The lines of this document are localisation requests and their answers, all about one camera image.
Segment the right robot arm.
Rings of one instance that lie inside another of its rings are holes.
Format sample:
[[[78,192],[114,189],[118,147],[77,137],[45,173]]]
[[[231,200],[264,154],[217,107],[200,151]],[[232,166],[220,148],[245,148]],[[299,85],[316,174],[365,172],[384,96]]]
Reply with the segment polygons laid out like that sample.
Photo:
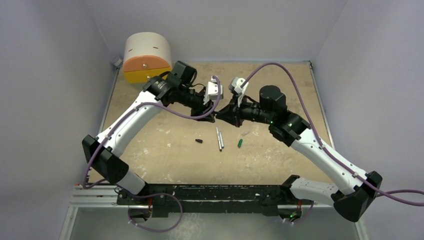
[[[240,87],[231,86],[229,90],[232,98],[217,112],[217,119],[235,127],[240,127],[244,120],[267,124],[275,139],[304,155],[332,180],[325,183],[291,175],[281,185],[280,196],[284,202],[310,200],[332,206],[350,222],[362,217],[381,186],[379,173],[365,172],[327,147],[305,119],[288,110],[286,96],[277,86],[263,86],[258,101],[246,96]]]

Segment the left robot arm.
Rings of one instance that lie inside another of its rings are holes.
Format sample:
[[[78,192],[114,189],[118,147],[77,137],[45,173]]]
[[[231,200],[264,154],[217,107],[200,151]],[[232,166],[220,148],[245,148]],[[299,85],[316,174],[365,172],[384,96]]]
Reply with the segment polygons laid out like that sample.
[[[170,71],[150,77],[138,97],[111,126],[96,137],[88,134],[82,140],[86,170],[94,169],[103,177],[96,185],[107,181],[127,190],[130,199],[138,205],[148,201],[148,183],[120,157],[138,132],[161,110],[184,119],[215,121],[213,112],[222,98],[220,80],[216,75],[211,77],[211,92],[217,94],[217,99],[210,100],[207,88],[201,92],[192,88],[197,73],[194,67],[177,61]]]

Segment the white marker blue tip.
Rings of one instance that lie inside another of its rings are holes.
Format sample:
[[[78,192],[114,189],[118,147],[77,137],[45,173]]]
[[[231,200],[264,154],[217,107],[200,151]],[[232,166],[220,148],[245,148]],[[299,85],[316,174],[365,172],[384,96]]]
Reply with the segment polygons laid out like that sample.
[[[225,147],[225,145],[224,145],[224,141],[223,141],[223,136],[222,136],[222,132],[221,131],[219,131],[219,142],[220,142],[220,147],[221,147],[221,149],[223,150],[224,149],[224,147]]]

